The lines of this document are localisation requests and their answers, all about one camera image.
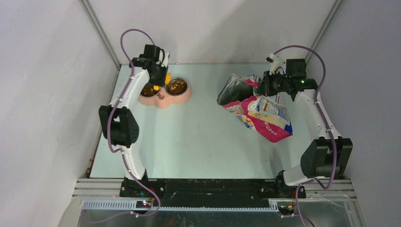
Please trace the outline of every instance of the light blue table surface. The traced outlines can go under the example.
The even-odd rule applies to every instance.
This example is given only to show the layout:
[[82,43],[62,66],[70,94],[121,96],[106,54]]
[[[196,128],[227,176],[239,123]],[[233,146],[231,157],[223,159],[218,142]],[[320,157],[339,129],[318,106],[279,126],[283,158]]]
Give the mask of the light blue table surface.
[[[302,113],[291,98],[286,103],[293,136],[272,143],[244,126],[217,105],[216,97],[228,77],[258,75],[268,64],[170,65],[172,77],[192,86],[192,98],[167,109],[135,105],[131,109],[140,127],[137,141],[142,163],[151,178],[274,178],[299,164],[310,144]],[[114,95],[122,89],[130,69],[122,66]],[[112,154],[102,136],[90,177],[122,178],[120,154]]]

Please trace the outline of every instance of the wall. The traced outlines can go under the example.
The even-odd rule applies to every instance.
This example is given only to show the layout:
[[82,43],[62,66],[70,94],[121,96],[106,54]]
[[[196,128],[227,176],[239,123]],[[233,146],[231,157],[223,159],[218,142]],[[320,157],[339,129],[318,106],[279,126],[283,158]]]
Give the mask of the wall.
[[[346,169],[368,226],[399,226],[401,2],[344,1],[318,53],[322,99],[354,148]],[[320,79],[313,59],[309,75]]]
[[116,68],[77,0],[0,4],[0,226],[57,226]]
[[[170,51],[170,62],[265,62],[279,48],[310,46],[334,0],[92,0],[113,48],[128,28],[149,33]],[[126,35],[130,56],[148,43],[142,34]],[[284,56],[304,57],[304,50]],[[128,63],[122,52],[117,56]]]

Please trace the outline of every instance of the plastic bag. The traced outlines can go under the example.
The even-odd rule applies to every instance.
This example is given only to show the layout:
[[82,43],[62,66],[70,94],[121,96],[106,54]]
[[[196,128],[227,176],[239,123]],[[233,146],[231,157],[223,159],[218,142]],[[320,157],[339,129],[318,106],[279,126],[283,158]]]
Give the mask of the plastic bag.
[[271,142],[292,135],[292,126],[284,97],[261,96],[255,93],[262,79],[232,74],[217,97],[217,103],[240,119],[247,128]]

